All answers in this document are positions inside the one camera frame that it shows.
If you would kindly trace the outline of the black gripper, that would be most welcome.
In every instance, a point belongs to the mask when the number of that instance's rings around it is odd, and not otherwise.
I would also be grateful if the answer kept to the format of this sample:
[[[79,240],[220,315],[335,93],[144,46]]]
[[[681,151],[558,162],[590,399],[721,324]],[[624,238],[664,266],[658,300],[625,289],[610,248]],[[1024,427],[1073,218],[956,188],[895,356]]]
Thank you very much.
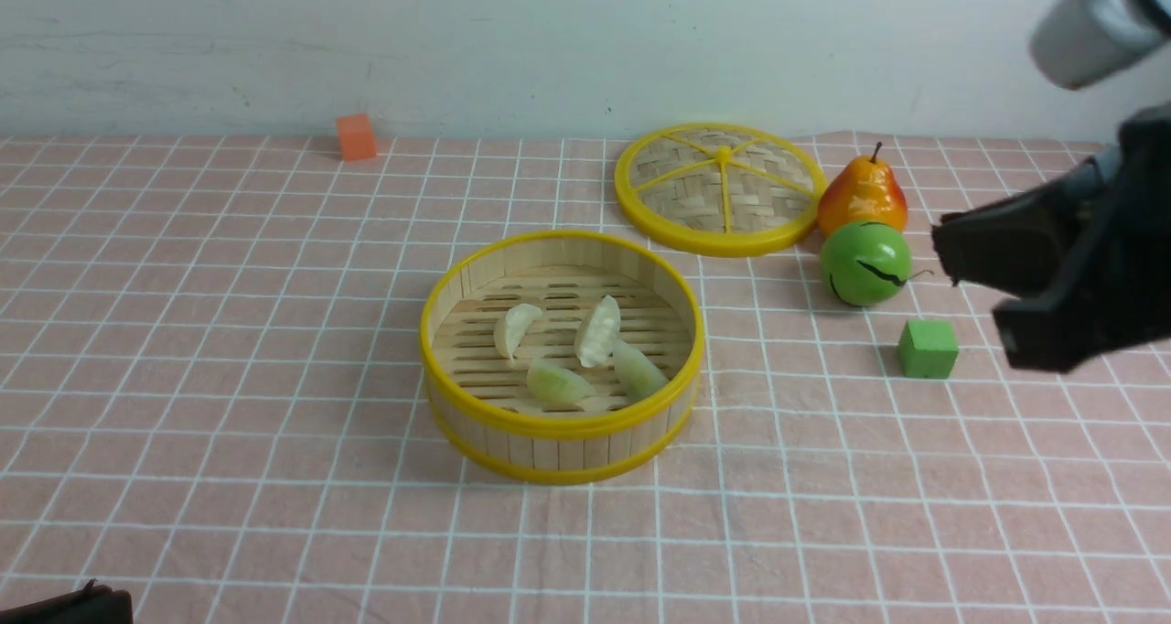
[[[1013,369],[1071,373],[1170,332],[1167,104],[1057,181],[940,217],[931,240],[954,284],[1013,297],[993,307]]]

